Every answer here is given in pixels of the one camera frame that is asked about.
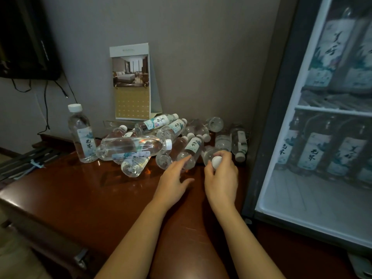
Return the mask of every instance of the forearm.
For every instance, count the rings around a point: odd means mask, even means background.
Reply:
[[[234,206],[216,211],[240,279],[284,278]]]
[[[164,208],[151,201],[95,279],[146,278],[165,213]]]

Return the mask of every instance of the television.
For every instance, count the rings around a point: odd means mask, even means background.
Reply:
[[[40,0],[0,0],[0,77],[57,80],[60,74]]]

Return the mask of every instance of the refrigerator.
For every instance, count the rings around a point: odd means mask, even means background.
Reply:
[[[372,256],[371,21],[372,0],[281,0],[241,211],[361,265]]]

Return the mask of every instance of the hand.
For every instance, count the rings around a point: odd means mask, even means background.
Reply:
[[[220,155],[222,161],[218,166],[216,173],[213,173],[211,161],[208,161],[204,168],[205,173],[205,193],[209,204],[214,213],[218,209],[224,209],[226,206],[235,208],[234,202],[236,190],[238,189],[238,168],[231,160],[231,153],[219,151],[214,154]]]
[[[184,164],[191,158],[191,155],[174,161],[161,176],[152,201],[159,204],[168,211],[180,200],[186,188],[195,179],[188,178],[180,183],[180,173]]]

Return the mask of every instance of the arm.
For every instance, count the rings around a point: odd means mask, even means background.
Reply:
[[[165,213],[194,179],[180,183],[180,172],[190,156],[174,162],[163,173],[151,202],[116,247],[95,279],[146,278]]]
[[[240,279],[283,279],[284,276],[235,208],[238,169],[231,153],[217,152],[222,161],[213,173],[211,162],[205,167],[205,193],[218,222],[224,230],[234,266]]]

